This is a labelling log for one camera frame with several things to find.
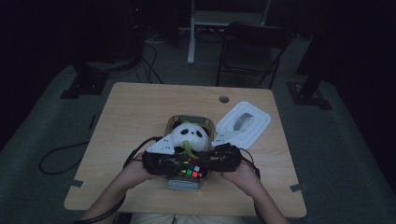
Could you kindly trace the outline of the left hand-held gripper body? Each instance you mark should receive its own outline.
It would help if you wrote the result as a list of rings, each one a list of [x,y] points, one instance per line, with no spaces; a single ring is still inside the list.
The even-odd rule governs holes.
[[[142,156],[143,167],[151,175],[176,175],[181,171],[171,134],[148,147]]]

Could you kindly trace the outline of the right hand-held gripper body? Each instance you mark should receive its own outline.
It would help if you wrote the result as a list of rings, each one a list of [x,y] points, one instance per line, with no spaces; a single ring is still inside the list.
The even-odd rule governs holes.
[[[241,131],[218,133],[212,142],[211,171],[233,172],[236,170],[242,160],[242,155],[240,149],[234,146],[232,141],[241,133]]]

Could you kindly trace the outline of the colourful puzzle cube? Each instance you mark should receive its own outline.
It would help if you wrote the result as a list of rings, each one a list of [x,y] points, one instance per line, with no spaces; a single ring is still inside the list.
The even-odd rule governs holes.
[[[198,161],[189,158],[180,164],[180,170],[177,175],[191,178],[205,178],[208,175],[208,170]]]

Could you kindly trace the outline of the panda plush toy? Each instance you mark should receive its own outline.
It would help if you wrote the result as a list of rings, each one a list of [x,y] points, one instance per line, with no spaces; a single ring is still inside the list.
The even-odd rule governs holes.
[[[192,122],[177,122],[171,132],[173,145],[177,150],[194,159],[196,152],[208,151],[209,135],[202,126]]]

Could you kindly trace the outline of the white box lid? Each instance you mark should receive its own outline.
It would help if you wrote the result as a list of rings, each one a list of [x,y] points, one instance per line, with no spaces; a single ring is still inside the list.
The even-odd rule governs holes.
[[[212,146],[231,144],[249,149],[260,138],[271,122],[271,117],[250,102],[240,102],[217,124],[217,135]]]

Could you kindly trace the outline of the clear plastic storage box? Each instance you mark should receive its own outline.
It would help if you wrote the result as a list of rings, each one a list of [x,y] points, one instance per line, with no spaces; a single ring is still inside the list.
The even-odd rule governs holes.
[[[209,149],[212,149],[211,142],[214,139],[214,124],[210,119],[199,116],[191,115],[176,115],[168,120],[165,134],[171,134],[174,129],[174,125],[177,122],[192,122],[202,126],[206,129],[209,135]],[[186,176],[172,176],[167,178],[168,187],[170,189],[178,190],[198,190],[202,184],[205,182],[205,178],[191,178]]]

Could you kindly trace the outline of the person's left hand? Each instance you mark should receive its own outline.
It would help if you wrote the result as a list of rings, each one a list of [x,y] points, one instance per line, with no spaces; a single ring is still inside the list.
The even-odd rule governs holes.
[[[151,175],[143,166],[142,153],[134,157],[120,172],[120,185],[123,189],[133,189],[146,180],[152,179]]]

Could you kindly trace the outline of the person's right hand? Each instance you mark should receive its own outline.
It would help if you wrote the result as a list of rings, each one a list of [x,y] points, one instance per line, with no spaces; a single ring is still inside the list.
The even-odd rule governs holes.
[[[262,188],[261,181],[256,176],[253,168],[245,161],[242,161],[234,172],[223,172],[220,175],[235,184],[250,197],[258,194]]]

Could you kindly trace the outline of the person's beige trouser legs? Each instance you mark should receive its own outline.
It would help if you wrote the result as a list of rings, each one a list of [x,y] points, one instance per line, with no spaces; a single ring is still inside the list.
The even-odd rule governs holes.
[[[245,224],[245,222],[241,217],[135,213],[130,224]]]

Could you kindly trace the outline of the black stand with flat base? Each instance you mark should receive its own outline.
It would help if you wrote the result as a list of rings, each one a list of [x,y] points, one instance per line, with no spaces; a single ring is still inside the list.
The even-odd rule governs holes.
[[[332,110],[329,101],[318,89],[322,80],[318,66],[323,54],[317,37],[331,4],[332,0],[298,0],[296,5],[297,12],[293,17],[295,28],[299,35],[310,41],[296,71],[297,75],[306,76],[305,81],[287,82],[290,96],[296,105],[315,105],[322,110]]]
[[[109,73],[89,66],[87,63],[72,63],[76,76],[62,99],[77,99],[80,95],[100,95],[106,85]]]

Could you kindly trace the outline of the black folding chair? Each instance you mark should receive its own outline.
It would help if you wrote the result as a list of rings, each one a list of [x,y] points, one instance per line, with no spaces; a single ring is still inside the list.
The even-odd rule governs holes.
[[[271,90],[282,54],[293,39],[292,32],[277,26],[236,21],[224,30],[216,85],[222,72],[261,77],[270,76]]]

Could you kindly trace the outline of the dark computer tower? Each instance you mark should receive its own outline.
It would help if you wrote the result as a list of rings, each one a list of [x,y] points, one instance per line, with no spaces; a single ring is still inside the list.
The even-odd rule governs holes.
[[[127,55],[134,62],[139,62],[142,58],[144,45],[144,23],[142,20],[141,7],[138,0],[126,0],[127,3]]]

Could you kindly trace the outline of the white metal stand frame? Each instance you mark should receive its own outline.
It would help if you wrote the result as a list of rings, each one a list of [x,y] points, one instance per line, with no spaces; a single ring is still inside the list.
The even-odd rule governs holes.
[[[264,25],[272,0],[264,0],[264,8],[261,13],[249,12],[219,12],[195,9],[195,0],[191,0],[191,25],[190,44],[187,57],[188,64],[194,64],[195,60],[195,31],[197,26],[226,27],[234,21],[242,21]]]

